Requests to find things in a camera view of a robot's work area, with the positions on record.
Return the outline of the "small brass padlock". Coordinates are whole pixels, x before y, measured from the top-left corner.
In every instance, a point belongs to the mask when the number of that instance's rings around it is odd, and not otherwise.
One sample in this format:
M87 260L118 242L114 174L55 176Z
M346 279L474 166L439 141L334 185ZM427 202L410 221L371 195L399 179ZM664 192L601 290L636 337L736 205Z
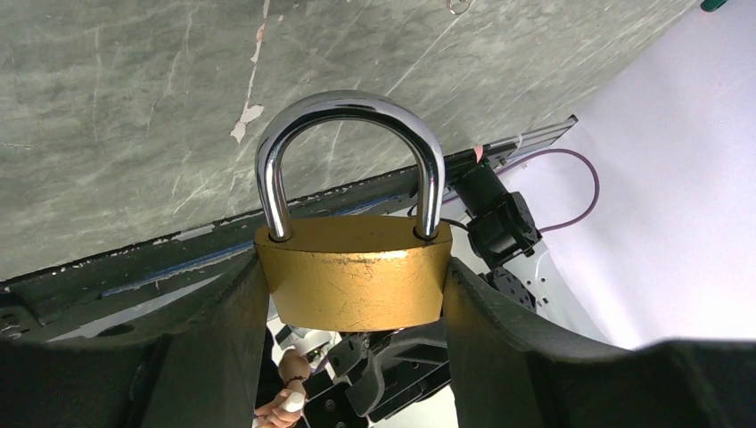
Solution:
M464 14L470 7L472 0L446 0L448 11L455 16Z

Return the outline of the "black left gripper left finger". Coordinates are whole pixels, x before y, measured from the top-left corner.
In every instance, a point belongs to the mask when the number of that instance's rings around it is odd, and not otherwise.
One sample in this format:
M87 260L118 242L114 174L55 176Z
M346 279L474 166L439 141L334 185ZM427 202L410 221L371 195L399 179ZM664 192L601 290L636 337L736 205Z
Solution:
M4 427L249 427L268 293L245 256L114 335L1 343Z

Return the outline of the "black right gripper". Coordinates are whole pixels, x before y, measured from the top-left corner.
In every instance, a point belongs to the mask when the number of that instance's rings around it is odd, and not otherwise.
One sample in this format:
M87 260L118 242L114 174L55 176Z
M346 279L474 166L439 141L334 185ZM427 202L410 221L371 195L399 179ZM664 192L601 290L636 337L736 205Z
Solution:
M340 333L327 367L305 381L302 427L368 427L449 385L446 327Z

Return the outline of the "person hand in background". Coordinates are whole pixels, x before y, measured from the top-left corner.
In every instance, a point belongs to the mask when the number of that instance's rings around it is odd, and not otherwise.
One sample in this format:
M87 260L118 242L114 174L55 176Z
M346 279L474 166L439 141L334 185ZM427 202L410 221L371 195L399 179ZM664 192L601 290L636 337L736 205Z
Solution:
M295 427L302 417L307 396L304 382L310 376L308 360L295 349L286 350L278 364L265 359L260 368L259 404L252 426Z

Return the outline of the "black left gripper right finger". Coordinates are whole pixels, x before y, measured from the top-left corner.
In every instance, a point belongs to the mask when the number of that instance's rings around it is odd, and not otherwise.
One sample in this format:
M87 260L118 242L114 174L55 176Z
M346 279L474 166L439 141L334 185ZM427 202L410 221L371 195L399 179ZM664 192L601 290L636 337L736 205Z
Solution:
M462 427L752 427L753 342L624 350L528 311L452 259L443 298Z

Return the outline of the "large brass padlock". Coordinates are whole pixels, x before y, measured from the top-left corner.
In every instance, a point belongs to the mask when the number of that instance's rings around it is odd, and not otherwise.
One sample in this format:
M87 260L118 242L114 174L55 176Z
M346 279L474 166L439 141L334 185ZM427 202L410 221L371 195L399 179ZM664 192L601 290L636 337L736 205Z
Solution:
M418 167L414 218L293 218L282 163L304 131L331 121L375 124L399 137ZM453 237L440 218L446 169L440 143L414 113L358 90L328 91L279 112L256 152L266 223L254 248L281 320L298 327L373 332L439 320Z

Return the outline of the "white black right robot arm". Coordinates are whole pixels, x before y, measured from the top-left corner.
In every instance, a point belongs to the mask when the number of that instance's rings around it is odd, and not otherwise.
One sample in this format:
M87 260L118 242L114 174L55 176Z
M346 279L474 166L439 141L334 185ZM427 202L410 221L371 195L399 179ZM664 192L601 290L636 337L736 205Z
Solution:
M548 320L593 339L596 323L557 272L523 196L509 192L485 167L465 172L452 188L470 216L463 226L494 290ZM435 395L450 384L445 328L438 321L389 333L344 333L326 355L336 373L307 382L313 400L301 427L367 427Z

